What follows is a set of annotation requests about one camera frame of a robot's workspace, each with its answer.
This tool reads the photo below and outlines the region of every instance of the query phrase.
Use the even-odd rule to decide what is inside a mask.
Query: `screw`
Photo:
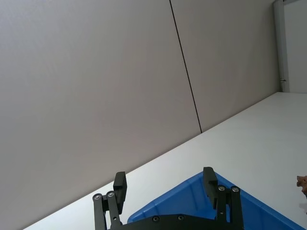
[[[183,215],[179,215],[179,216],[178,216],[178,219],[179,219],[179,220],[183,220],[183,219],[184,219],[184,216],[183,216]]]
[[[219,186],[219,190],[220,190],[220,191],[225,191],[225,187],[220,185],[220,186]]]
[[[158,222],[159,220],[160,220],[160,218],[158,216],[153,217],[153,222]]]
[[[238,192],[238,191],[239,191],[239,189],[238,189],[237,187],[233,187],[233,188],[232,188],[232,191],[234,191],[234,192]]]

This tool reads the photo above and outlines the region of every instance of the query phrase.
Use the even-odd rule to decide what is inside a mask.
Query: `small brown object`
[[[302,193],[304,193],[304,195],[307,198],[307,176],[297,176],[296,178],[297,178],[296,186],[303,187]]]

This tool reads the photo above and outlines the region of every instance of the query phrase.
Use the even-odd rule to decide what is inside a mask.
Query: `white tabletop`
[[[201,172],[204,166],[211,166],[227,180],[307,228],[307,200],[296,187],[296,176],[307,174],[306,120],[307,94],[276,93],[128,173],[121,221],[126,223],[135,211]],[[26,230],[94,230],[92,196],[110,190],[112,183]]]

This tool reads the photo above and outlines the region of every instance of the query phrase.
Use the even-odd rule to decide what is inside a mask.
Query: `blue plastic container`
[[[234,186],[220,175],[216,174],[216,177],[219,184],[226,187]],[[241,204],[245,230],[304,230],[243,190],[241,190]],[[202,172],[147,204],[129,217],[128,223],[155,215],[168,214],[186,214],[214,219],[216,211],[205,193]]]

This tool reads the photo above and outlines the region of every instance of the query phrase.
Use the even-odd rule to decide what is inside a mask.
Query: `white table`
[[[159,195],[204,166],[212,166],[227,180],[307,228],[307,200],[296,187],[296,176],[307,174],[306,163],[307,94],[276,93],[128,173],[120,218],[126,223],[131,214]],[[92,196],[110,190],[112,183],[26,230],[94,230]]]

